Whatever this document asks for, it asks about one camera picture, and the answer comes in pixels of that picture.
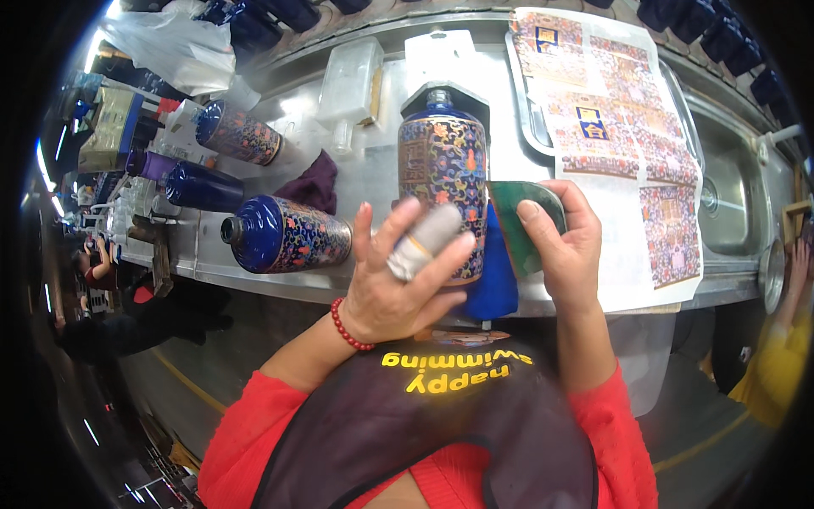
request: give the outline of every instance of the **decorated bottle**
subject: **decorated bottle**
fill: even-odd
[[[283,274],[338,265],[351,252],[347,223],[308,205],[259,195],[221,224],[234,259],[255,274]]]
[[[427,94],[427,109],[399,128],[399,195],[458,207],[477,244],[446,286],[473,283],[484,270],[486,238],[486,132],[468,113],[453,109],[447,90]]]

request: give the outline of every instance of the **finger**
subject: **finger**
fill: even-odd
[[[475,235],[471,231],[460,234],[407,284],[405,292],[408,298],[417,302],[430,300],[469,259],[474,249]]]
[[[540,252],[543,266],[548,265],[565,246],[551,217],[539,204],[531,200],[523,200],[518,204],[517,215],[537,251]]]
[[[353,218],[353,256],[357,263],[367,259],[370,250],[370,223],[373,222],[373,207],[366,201],[361,202],[356,217]]]
[[[565,209],[566,221],[569,228],[579,228],[596,218],[588,199],[582,190],[570,180],[544,180],[539,182],[548,187],[559,196],[562,207]]]
[[[370,240],[370,250],[367,255],[367,263],[371,270],[381,270],[384,268],[387,257],[393,252],[396,241],[413,224],[416,217],[421,212],[421,204],[418,198],[410,196],[396,207],[395,210],[384,220],[382,227]]]
[[[442,293],[432,297],[415,318],[414,328],[423,329],[441,320],[457,305],[466,302],[466,292]]]

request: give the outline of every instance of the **red shirt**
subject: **red shirt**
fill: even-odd
[[[254,372],[243,396],[223,416],[203,459],[198,488],[208,509],[249,509],[274,446],[307,396]],[[604,384],[569,394],[568,399],[596,455],[599,509],[656,508],[655,474],[619,367]],[[457,443],[414,464],[409,472],[431,509],[480,509],[485,507],[481,479],[488,458],[486,449]],[[403,474],[348,507],[363,507]]]
[[[115,292],[116,266],[111,263],[110,269],[107,271],[107,274],[102,276],[101,279],[96,279],[94,277],[94,267],[90,267],[88,271],[85,272],[85,281],[91,288],[96,288],[97,290],[110,290],[111,292]]]

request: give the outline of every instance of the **woman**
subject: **woman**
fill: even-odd
[[[82,245],[85,252],[76,251],[73,253],[71,261],[74,270],[85,278],[89,287],[114,292],[118,288],[116,266],[112,263],[114,246],[113,243],[110,243],[110,252],[108,252],[104,244],[104,239],[97,237],[96,248],[98,249],[100,259],[97,265],[91,265],[91,252],[86,244]]]
[[[597,300],[600,222],[573,182],[544,184],[571,229],[560,237],[528,200],[517,213],[557,306],[558,378],[539,340],[398,341],[466,300],[438,291],[475,239],[462,234],[405,284],[386,260],[418,201],[399,205],[373,238],[363,203],[348,296],[227,410],[199,477],[207,507],[656,507]]]
[[[178,288],[174,287],[164,299],[151,298],[139,302],[136,295],[149,291],[141,282],[136,283],[122,294],[125,314],[112,315],[104,320],[91,317],[88,299],[82,296],[81,320],[66,324],[64,318],[57,317],[56,343],[72,359],[95,365],[142,352],[174,336],[202,345],[206,341],[207,331],[225,330],[232,326],[231,317],[220,315],[225,300],[212,299],[205,308],[192,309],[183,302],[184,296],[191,293],[185,288],[193,285],[193,291],[201,292],[198,283],[178,282],[176,285]]]
[[[791,272],[786,298],[767,317],[757,353],[746,374],[729,393],[746,405],[758,421],[779,428],[803,375],[812,335],[811,253],[798,239],[791,250]]]

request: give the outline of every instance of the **hand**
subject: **hand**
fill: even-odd
[[[789,276],[789,293],[799,296],[808,276],[808,262],[811,251],[808,243],[797,239],[797,244],[791,246],[791,275]]]
[[[415,198],[404,200],[370,238],[373,209],[359,207],[353,226],[356,269],[348,296],[339,305],[339,318],[348,333],[362,343],[382,343],[409,337],[466,301],[466,293],[436,295],[475,249],[475,236],[467,231],[409,283],[396,278],[387,257],[398,239],[421,213]]]
[[[568,232],[561,237],[551,217],[533,201],[521,201],[517,214],[540,252],[545,289],[554,300],[557,315],[579,314],[598,304],[602,224],[575,183],[548,180],[540,184],[562,201]]]

